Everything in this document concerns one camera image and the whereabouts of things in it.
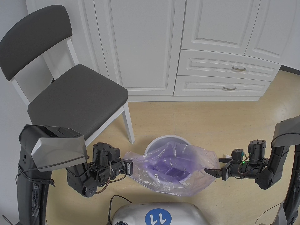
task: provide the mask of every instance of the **drawer handle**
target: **drawer handle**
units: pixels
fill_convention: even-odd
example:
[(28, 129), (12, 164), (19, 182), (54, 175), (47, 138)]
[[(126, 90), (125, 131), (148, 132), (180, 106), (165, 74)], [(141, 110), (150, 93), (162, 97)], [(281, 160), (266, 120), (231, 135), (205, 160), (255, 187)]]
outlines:
[(236, 87), (234, 87), (234, 88), (223, 87), (223, 89), (225, 89), (225, 90), (236, 90)]
[(246, 68), (237, 68), (237, 67), (232, 67), (232, 69), (234, 70), (238, 70), (238, 71), (246, 71), (247, 69)]

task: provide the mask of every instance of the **drawer panel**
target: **drawer panel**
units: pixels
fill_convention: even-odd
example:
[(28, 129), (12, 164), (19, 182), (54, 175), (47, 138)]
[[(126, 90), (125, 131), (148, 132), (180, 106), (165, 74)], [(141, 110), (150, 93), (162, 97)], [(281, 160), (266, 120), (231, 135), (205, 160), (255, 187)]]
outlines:
[(262, 96), (271, 82), (243, 78), (177, 76), (175, 96)]
[(280, 64), (221, 52), (181, 50), (177, 75), (272, 81)]

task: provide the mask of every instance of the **label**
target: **label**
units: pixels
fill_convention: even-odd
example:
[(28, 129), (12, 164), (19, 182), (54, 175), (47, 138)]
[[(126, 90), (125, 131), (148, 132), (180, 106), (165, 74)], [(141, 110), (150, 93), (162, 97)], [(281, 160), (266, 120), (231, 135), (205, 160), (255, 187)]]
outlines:
[(31, 216), (32, 217), (37, 217), (39, 209), (40, 209), (39, 191), (40, 191), (40, 185), (37, 183), (34, 183), (32, 186), (32, 202), (31, 202)]
[(147, 225), (170, 225), (171, 221), (171, 214), (161, 208), (152, 209), (145, 216), (145, 223)]
[(127, 163), (127, 174), (130, 175), (130, 163)]

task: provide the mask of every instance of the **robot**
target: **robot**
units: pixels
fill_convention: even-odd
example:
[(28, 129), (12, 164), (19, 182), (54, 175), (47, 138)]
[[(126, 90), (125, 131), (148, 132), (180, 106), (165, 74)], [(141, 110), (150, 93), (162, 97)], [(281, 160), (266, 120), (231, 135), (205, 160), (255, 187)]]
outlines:
[[(120, 149), (106, 143), (93, 146), (92, 162), (83, 135), (63, 127), (26, 125), (20, 136), (19, 173), (16, 177), (20, 222), (17, 225), (45, 225), (46, 205), (53, 170), (65, 168), (70, 187), (84, 197), (103, 192), (117, 175), (133, 174), (133, 163), (120, 158)], [(230, 177), (255, 179), (261, 189), (268, 189), (282, 176), (289, 147), (295, 145), (295, 158), (287, 196), (281, 203), (273, 225), (292, 225), (300, 204), (300, 116), (276, 124), (270, 158), (264, 158), (266, 141), (253, 140), (249, 156), (243, 160), (243, 149), (235, 149), (221, 169), (205, 172), (226, 181)], [(185, 202), (129, 204), (120, 208), (111, 225), (209, 225), (201, 211)]]

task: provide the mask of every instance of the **chair seat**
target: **chair seat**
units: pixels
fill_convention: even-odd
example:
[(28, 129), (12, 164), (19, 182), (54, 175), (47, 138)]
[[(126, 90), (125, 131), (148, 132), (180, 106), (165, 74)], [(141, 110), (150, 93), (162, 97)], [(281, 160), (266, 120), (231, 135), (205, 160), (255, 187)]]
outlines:
[(87, 140), (128, 99), (128, 91), (92, 69), (69, 69), (28, 106), (33, 125), (71, 128)]

